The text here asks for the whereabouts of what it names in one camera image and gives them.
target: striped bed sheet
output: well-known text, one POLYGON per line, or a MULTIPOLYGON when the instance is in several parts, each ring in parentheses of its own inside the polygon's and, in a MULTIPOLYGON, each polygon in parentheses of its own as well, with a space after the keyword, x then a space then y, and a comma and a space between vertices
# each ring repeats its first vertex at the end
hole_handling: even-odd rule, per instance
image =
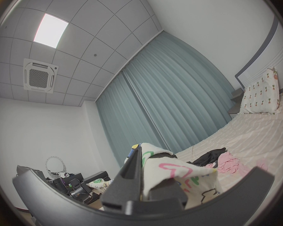
MULTIPOLYGON (((283 182, 283 95, 280 96, 279 111, 275 115, 237 115, 215 134, 176 156, 183 161, 194 161, 210 150, 226 147, 249 168, 256 166, 258 159, 265 158, 268 163, 267 171, 275 175, 275 181, 261 205, 263 207, 283 182)), ((218 179, 225 192, 242 177, 239 172, 219 173, 218 179)))

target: blue fabric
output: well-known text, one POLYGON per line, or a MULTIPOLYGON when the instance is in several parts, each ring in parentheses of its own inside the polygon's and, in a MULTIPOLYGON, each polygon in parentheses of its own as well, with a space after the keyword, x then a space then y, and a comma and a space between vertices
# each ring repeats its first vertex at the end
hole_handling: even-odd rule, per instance
POLYGON ((177 153, 206 139, 231 120, 227 111, 233 90, 202 54, 162 32, 114 79, 97 106, 113 151, 126 147, 119 154, 124 161, 137 143, 177 153), (132 129, 135 123, 143 125, 142 132, 132 129))

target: floor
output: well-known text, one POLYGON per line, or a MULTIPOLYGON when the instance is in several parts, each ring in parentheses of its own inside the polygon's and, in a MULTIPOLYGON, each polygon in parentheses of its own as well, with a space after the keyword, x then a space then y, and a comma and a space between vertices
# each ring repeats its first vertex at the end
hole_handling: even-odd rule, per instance
MULTIPOLYGON (((87 205, 88 207, 91 207, 93 209, 100 209, 102 208, 102 203, 100 200, 96 200, 95 202, 87 205)), ((19 212, 20 215, 27 221, 29 222, 30 225, 35 226, 35 224, 33 223, 33 221, 31 220, 31 215, 30 213, 24 213, 24 212, 19 212)))

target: air conditioner vent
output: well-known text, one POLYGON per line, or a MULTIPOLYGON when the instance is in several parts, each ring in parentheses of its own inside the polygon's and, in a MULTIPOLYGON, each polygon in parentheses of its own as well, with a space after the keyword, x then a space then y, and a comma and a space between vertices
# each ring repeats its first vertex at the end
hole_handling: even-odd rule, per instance
POLYGON ((53 93, 57 73, 58 66, 56 65, 25 58, 23 64, 24 89, 53 93))

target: crumpled pink cloth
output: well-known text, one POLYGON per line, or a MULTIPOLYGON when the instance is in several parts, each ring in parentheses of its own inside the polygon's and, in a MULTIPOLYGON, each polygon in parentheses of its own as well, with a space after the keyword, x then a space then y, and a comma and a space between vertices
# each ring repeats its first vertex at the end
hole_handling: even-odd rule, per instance
MULTIPOLYGON (((268 169, 267 161, 265 158, 261 158, 257 160, 258 167, 262 168, 263 170, 268 169)), ((213 163, 206 165, 206 168, 213 168, 213 163)), ((243 165, 241 161, 234 157, 230 152, 222 153, 218 158, 218 172, 225 173, 230 172, 230 174, 233 174, 235 172, 239 172, 242 177, 244 177, 249 171, 250 168, 243 165)))

